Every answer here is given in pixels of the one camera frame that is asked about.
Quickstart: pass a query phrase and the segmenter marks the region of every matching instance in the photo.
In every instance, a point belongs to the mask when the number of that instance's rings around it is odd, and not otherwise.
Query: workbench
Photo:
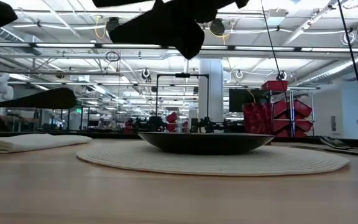
[[[137,172],[76,158],[118,141],[0,154],[0,223],[358,223],[358,157],[339,171],[281,177]]]

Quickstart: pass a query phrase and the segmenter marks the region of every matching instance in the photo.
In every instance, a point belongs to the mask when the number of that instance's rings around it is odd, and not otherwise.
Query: ceiling beam
[[[85,53],[78,53],[78,54],[56,54],[56,53],[44,53],[42,55],[33,55],[33,54],[26,54],[26,53],[4,53],[0,52],[0,55],[5,56],[7,58],[52,58],[52,59],[105,59],[106,56],[104,54],[85,54]],[[180,54],[149,54],[149,55],[142,55],[142,60],[164,60],[170,57],[181,56]],[[255,58],[255,57],[270,57],[270,54],[266,54],[263,52],[244,52],[242,54],[233,54],[227,52],[227,54],[205,54],[200,53],[197,57],[198,58],[221,58],[221,57],[240,57],[240,58]],[[326,53],[303,53],[303,52],[288,52],[288,53],[278,53],[276,54],[277,58],[284,58],[284,59],[317,59],[317,60],[340,60],[340,59],[348,59],[349,54],[347,53],[336,53],[336,54],[326,54]],[[138,55],[127,54],[121,55],[121,58],[124,60],[137,60],[139,59]]]

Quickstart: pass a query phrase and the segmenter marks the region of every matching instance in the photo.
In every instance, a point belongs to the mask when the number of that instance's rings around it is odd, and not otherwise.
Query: ceiling
[[[10,4],[19,19],[5,27],[10,33],[19,37],[36,36],[38,41],[46,43],[104,43],[110,44],[107,35],[104,35],[104,24],[110,16],[119,16],[120,22],[128,21],[141,12],[151,9],[154,2],[143,2],[121,7],[107,7],[97,9],[91,0],[2,0]],[[294,47],[340,47],[344,44],[343,24],[339,10],[333,9],[318,16],[318,12],[333,0],[263,0],[266,11],[272,9],[275,12],[286,11],[287,15],[277,26],[270,26],[271,38],[274,46]],[[347,27],[358,26],[358,0],[349,0],[343,3],[348,9],[344,9]],[[205,45],[246,45],[246,46],[270,46],[269,35],[266,32],[265,21],[262,14],[260,0],[250,0],[248,5],[238,9],[231,4],[219,10],[218,17],[223,19],[228,32],[227,37],[211,35],[209,29],[205,29]],[[294,37],[300,28],[303,33]],[[0,35],[0,42],[8,42]],[[352,46],[358,48],[358,36],[355,31],[351,33]],[[29,71],[33,63],[38,72],[53,73],[64,71],[64,79],[55,75],[25,75],[27,79],[35,82],[78,82],[78,77],[84,78],[90,83],[128,84],[145,83],[142,71],[145,68],[150,72],[152,83],[156,80],[157,73],[177,73],[189,71],[198,72],[198,60],[201,58],[221,58],[227,75],[227,85],[261,85],[267,80],[274,80],[277,74],[276,61],[270,51],[240,51],[228,50],[202,50],[199,56],[192,60],[185,60],[176,50],[164,49],[123,49],[115,50],[121,54],[119,62],[108,62],[106,53],[109,49],[74,49],[74,48],[37,48],[39,54],[26,52],[20,48],[0,47],[0,65],[7,69],[16,70],[17,73]],[[308,78],[314,71],[324,68],[338,60],[349,60],[350,55],[342,52],[277,52],[277,63],[280,70],[286,71],[288,80],[296,83],[298,80]],[[86,73],[106,73],[107,75],[91,75],[89,77],[78,76],[75,72],[84,75]],[[114,75],[119,72],[122,77]],[[241,72],[242,77],[236,78],[236,72]],[[197,78],[177,79],[162,77],[161,83],[198,84]],[[85,98],[109,98],[112,95],[119,99],[125,98],[126,104],[144,104],[141,107],[143,113],[151,102],[142,95],[152,94],[150,87],[138,86],[102,86],[103,90],[88,92],[81,86],[75,88],[78,96]],[[170,87],[159,90],[161,95],[192,95],[193,88]],[[185,101],[172,101],[167,103],[183,105],[188,108]],[[115,101],[99,102],[99,104],[119,104]]]

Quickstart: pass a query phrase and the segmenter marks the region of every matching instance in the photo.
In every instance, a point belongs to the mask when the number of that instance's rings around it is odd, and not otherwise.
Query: ceiling light
[[[125,76],[121,77],[121,79],[122,79],[125,83],[130,83],[130,81],[128,80],[128,78],[125,77]]]
[[[273,47],[275,51],[294,51],[294,47]]]
[[[236,77],[237,78],[242,78],[244,75],[242,74],[242,71],[240,71],[240,70],[238,70],[237,72],[236,72]]]
[[[35,86],[40,88],[41,90],[45,90],[45,91],[49,90],[47,87],[44,87],[44,86],[40,86],[40,85],[35,85]]]
[[[288,87],[289,90],[318,90],[318,87]]]
[[[93,88],[94,88],[96,91],[100,92],[101,94],[106,94],[106,90],[104,90],[104,88],[102,88],[102,87],[100,87],[100,86],[98,86],[98,85],[94,85]]]
[[[26,77],[26,76],[24,76],[24,75],[19,75],[19,74],[9,74],[9,76],[11,77],[11,78],[15,78],[15,79],[17,79],[17,80],[24,80],[24,81],[26,81],[26,80],[30,80],[28,77]]]
[[[46,82],[31,82],[30,84],[33,84],[33,85],[62,85],[62,83],[46,83]]]
[[[244,118],[224,118],[224,119],[229,119],[232,121],[242,121]]]
[[[0,47],[30,47],[28,43],[0,42]]]
[[[222,45],[204,45],[201,47],[202,50],[226,50],[227,46]]]
[[[198,87],[198,85],[192,85],[192,84],[175,84],[175,87]]]
[[[271,50],[271,47],[241,47],[236,46],[236,50]]]
[[[144,96],[155,98],[155,95],[144,95]],[[198,96],[184,96],[184,95],[159,95],[158,97],[161,97],[161,98],[197,98],[198,99]]]
[[[36,44],[37,47],[51,47],[51,48],[93,48],[94,44]]]
[[[152,44],[102,44],[102,48],[112,49],[159,49],[161,46]]]
[[[312,52],[349,52],[348,48],[313,47]]]

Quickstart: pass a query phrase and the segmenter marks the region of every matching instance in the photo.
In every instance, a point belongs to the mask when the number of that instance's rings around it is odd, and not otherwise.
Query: woven placemat
[[[109,167],[168,174],[268,176],[317,174],[338,170],[349,160],[334,154],[290,147],[262,146],[243,155],[194,156],[162,152],[145,141],[85,149],[80,159]]]

